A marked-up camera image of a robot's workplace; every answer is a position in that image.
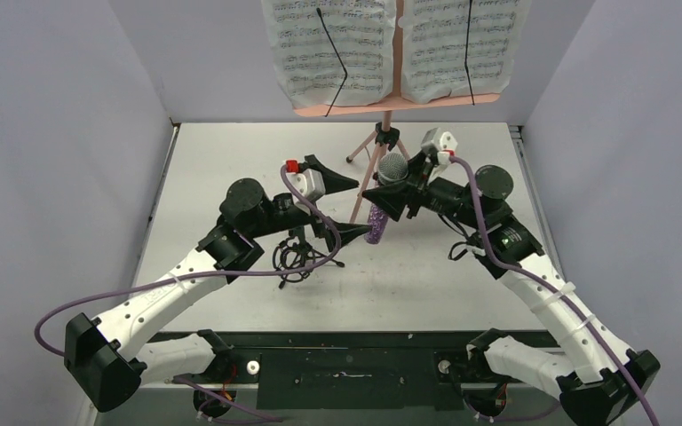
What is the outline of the pink music stand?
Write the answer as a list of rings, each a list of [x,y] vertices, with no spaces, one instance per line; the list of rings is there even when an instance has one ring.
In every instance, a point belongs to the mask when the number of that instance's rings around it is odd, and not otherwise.
[[[262,4],[277,83],[305,117],[494,102],[529,9],[521,0]]]

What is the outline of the sheet music page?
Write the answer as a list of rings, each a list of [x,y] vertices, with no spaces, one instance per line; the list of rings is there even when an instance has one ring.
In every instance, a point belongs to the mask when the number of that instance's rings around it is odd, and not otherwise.
[[[500,94],[509,84],[530,0],[403,3],[400,91],[436,99]]]
[[[264,1],[277,83],[295,109],[364,107],[393,91],[394,1]]]

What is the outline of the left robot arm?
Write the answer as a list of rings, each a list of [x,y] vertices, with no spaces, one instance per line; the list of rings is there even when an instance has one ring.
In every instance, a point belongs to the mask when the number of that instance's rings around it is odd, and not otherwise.
[[[112,309],[94,317],[79,313],[67,323],[64,365],[99,412],[118,408],[144,384],[196,374],[214,383],[227,375],[230,359],[210,330],[166,342],[152,339],[205,296],[241,276],[260,276],[252,268],[265,253],[258,238],[311,226],[329,253],[287,271],[299,275],[332,261],[365,232],[365,226],[338,223],[316,206],[324,195],[357,188],[357,180],[328,169],[313,155],[285,162],[280,177],[287,190],[274,197],[252,177],[234,181],[215,227],[166,275],[135,288]]]

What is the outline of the purple glitter microphone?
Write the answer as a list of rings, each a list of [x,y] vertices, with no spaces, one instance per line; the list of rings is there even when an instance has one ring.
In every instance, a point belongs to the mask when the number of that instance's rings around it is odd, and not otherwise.
[[[405,207],[408,180],[408,160],[403,154],[385,154],[377,165],[377,186],[363,192],[371,203],[368,215],[369,231],[364,239],[378,244],[390,220],[399,221]]]

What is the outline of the black microphone tripod mount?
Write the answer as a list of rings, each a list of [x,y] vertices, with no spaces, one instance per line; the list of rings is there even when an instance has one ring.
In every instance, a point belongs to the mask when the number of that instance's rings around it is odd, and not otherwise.
[[[284,289],[289,283],[300,283],[311,275],[310,271],[291,274],[285,271],[299,269],[328,257],[328,254],[320,252],[307,240],[304,228],[289,230],[288,237],[276,246],[272,254],[273,268],[277,272],[284,272],[280,275],[278,289]]]

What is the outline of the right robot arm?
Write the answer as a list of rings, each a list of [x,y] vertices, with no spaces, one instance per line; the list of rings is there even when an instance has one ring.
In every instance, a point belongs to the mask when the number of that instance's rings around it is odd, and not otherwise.
[[[534,235],[512,214],[511,175],[487,165],[459,185],[436,174],[426,158],[386,155],[377,186],[366,200],[392,219],[420,209],[464,236],[464,245],[488,273],[517,296],[561,348],[559,355],[490,329],[467,344],[466,367],[477,380],[511,378],[556,399],[578,425],[608,425],[629,408],[653,408],[646,391],[660,369],[650,351],[635,351],[581,301]]]

